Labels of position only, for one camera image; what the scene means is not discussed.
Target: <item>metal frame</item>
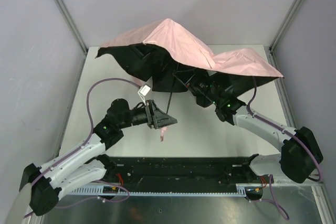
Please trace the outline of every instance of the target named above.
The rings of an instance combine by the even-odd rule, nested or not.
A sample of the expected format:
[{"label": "metal frame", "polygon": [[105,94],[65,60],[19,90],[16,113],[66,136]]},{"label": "metal frame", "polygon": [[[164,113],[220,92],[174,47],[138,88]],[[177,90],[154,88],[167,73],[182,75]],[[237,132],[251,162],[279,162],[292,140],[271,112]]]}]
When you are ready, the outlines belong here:
[{"label": "metal frame", "polygon": [[275,48],[279,44],[279,41],[282,38],[282,36],[284,35],[284,33],[286,32],[288,26],[293,21],[293,18],[295,16],[295,14],[298,12],[298,9],[302,5],[303,1],[304,0],[294,0],[292,5],[290,6],[289,11],[288,11],[287,15],[285,16],[285,19],[283,20],[277,34],[275,35],[274,40],[272,41],[272,43],[270,45],[270,50],[271,50],[272,53],[274,52]]},{"label": "metal frame", "polygon": [[67,23],[70,31],[72,32],[73,36],[75,37],[76,42],[80,46],[83,53],[86,55],[87,52],[88,52],[88,48],[85,45],[84,40],[82,39],[82,37],[81,37],[81,35],[80,35],[76,25],[75,25],[75,22],[71,18],[71,15],[69,14],[69,11],[66,8],[63,0],[54,0],[54,1],[55,1],[55,4],[57,5],[59,11],[62,14],[62,16],[64,18],[64,21]]},{"label": "metal frame", "polygon": [[[71,15],[69,14],[63,0],[54,0],[54,1],[55,1],[55,4],[57,5],[59,11],[61,12],[65,22],[67,23],[70,31],[72,32],[73,36],[75,37],[76,42],[80,46],[82,52],[86,55],[87,52],[88,52],[88,48],[85,45],[84,40],[82,39],[82,37],[81,37],[81,35],[80,35],[80,33],[79,33],[79,31],[78,31],[78,29],[77,29],[77,27],[76,27],[76,25],[73,21]],[[288,11],[284,21],[282,22],[282,24],[281,24],[274,40],[272,41],[270,47],[265,49],[269,63],[276,68],[277,68],[277,64],[276,64],[276,61],[275,61],[275,58],[274,58],[274,50],[277,47],[277,45],[279,44],[279,41],[282,38],[282,36],[284,35],[284,33],[286,32],[287,28],[291,24],[295,14],[297,13],[299,7],[302,5],[303,1],[304,0],[294,0],[293,4],[290,7],[290,10]],[[82,69],[81,69],[80,75],[78,77],[77,85],[74,88],[73,98],[75,97],[75,94],[76,94],[76,91],[77,91],[77,87],[78,87],[79,79],[80,79],[80,76],[81,76],[81,72],[82,72]],[[280,97],[281,105],[282,105],[282,108],[284,110],[284,114],[285,114],[287,124],[289,126],[295,127],[296,123],[295,123],[295,120],[294,120],[292,109],[290,107],[290,103],[289,103],[289,100],[288,100],[288,95],[286,93],[286,89],[285,89],[285,85],[283,83],[283,80],[282,79],[277,80],[275,83],[276,83],[276,88],[277,88],[277,91],[278,91],[278,95]],[[64,129],[66,128],[68,119],[69,119],[69,115],[67,116],[67,119],[64,123]],[[59,140],[58,147],[60,147],[60,145],[61,145],[63,135],[64,135],[64,132],[62,133],[62,136]],[[59,151],[59,148],[56,149],[55,156],[58,154],[58,151]],[[275,185],[276,186],[284,186],[284,185],[289,185],[289,184],[287,183],[287,181],[284,181],[284,182],[276,181]],[[334,216],[334,213],[332,211],[332,208],[330,207],[331,204],[328,200],[328,195],[326,194],[325,185],[317,184],[317,183],[315,183],[315,184],[309,183],[306,186],[311,186],[311,188],[313,190],[314,197],[315,197],[315,200],[316,200],[319,212],[320,212],[320,216],[321,216],[321,219],[322,219],[322,223],[323,224],[324,223],[328,223],[328,224],[329,223],[335,223],[335,216]],[[35,215],[33,215],[30,218],[27,218],[26,220],[24,220],[23,223],[38,224],[38,223],[42,223],[42,222],[43,222],[43,216],[36,217]]]}]

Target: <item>table surface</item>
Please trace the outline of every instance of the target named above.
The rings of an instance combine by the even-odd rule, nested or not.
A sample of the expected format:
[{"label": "table surface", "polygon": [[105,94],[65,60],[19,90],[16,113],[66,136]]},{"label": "table surface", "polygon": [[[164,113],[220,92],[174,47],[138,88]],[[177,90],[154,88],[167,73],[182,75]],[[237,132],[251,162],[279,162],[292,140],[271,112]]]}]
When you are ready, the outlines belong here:
[{"label": "table surface", "polygon": [[[262,45],[218,45],[210,46],[214,53],[252,48],[266,61]],[[90,132],[89,118],[86,110],[86,96],[90,87],[105,78],[125,78],[132,80],[111,55],[95,59],[98,47],[90,47],[77,93],[71,109],[69,121],[60,149],[60,155],[84,140]],[[239,98],[248,102],[253,90]],[[106,114],[111,102],[124,98],[130,107],[134,107],[140,98],[137,88],[121,81],[109,81],[99,84],[90,96],[90,110],[94,125]],[[150,92],[146,99],[153,99],[158,107],[165,111],[169,93]],[[274,82],[257,90],[252,107],[259,113],[285,124],[285,116]],[[160,141],[160,131],[151,130],[146,125],[124,129],[124,138],[106,151],[110,156],[141,157],[235,157],[250,156],[255,153],[268,155],[278,151],[269,143],[236,126],[221,122],[214,106],[201,108],[190,92],[174,93],[169,114],[178,120],[165,132],[164,141]]]},{"label": "table surface", "polygon": [[[311,187],[282,186],[274,192],[290,221],[267,202],[248,203],[240,197],[136,197],[121,203],[92,199],[69,209],[54,208],[44,216],[47,224],[322,224]],[[67,206],[87,196],[68,195],[59,206]],[[264,190],[264,199],[271,199]]]}]

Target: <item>pink fabric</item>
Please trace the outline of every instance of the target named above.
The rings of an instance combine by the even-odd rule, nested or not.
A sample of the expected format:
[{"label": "pink fabric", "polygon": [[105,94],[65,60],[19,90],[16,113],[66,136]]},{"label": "pink fabric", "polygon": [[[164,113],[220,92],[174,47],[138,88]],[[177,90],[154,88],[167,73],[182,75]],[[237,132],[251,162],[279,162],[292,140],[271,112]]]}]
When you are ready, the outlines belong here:
[{"label": "pink fabric", "polygon": [[192,67],[241,76],[283,77],[250,48],[215,55],[207,45],[169,18],[128,31],[101,47],[138,43],[163,47],[175,61]]}]

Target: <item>white cable tray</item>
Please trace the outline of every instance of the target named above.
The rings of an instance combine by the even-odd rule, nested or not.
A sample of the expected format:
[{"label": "white cable tray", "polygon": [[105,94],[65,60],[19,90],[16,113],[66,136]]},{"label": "white cable tray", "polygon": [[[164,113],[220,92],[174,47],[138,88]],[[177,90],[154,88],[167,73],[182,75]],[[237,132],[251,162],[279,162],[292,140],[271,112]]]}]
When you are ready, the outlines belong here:
[{"label": "white cable tray", "polygon": [[[104,193],[103,189],[106,187],[106,185],[86,185],[82,186],[80,188],[77,188],[76,190],[72,191],[68,195],[105,195],[105,196],[114,196],[116,194],[118,195],[126,195],[127,193],[120,191],[118,193]],[[246,192],[243,186],[237,186],[237,192],[236,193],[151,193],[151,192],[130,192],[131,196],[187,196],[187,197],[193,197],[193,196],[207,196],[207,197],[246,197]]]}]

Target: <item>black fabric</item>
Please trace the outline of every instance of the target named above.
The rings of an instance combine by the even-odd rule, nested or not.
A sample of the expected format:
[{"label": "black fabric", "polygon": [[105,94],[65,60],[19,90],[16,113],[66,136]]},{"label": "black fabric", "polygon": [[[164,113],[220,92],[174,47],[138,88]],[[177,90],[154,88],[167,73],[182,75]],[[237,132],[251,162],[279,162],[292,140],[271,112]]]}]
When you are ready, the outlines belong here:
[{"label": "black fabric", "polygon": [[[118,64],[130,75],[148,81],[153,78],[152,90],[156,92],[185,92],[187,88],[179,81],[173,85],[173,72],[176,71],[177,62],[169,52],[159,46],[151,44],[134,44],[129,46],[106,47],[98,50],[97,57],[111,54]],[[178,64],[178,71],[195,69],[190,66]],[[227,92],[238,97],[254,88],[251,76],[239,76],[217,72],[211,79]],[[275,80],[275,77],[255,77],[257,86],[262,86]]]}]

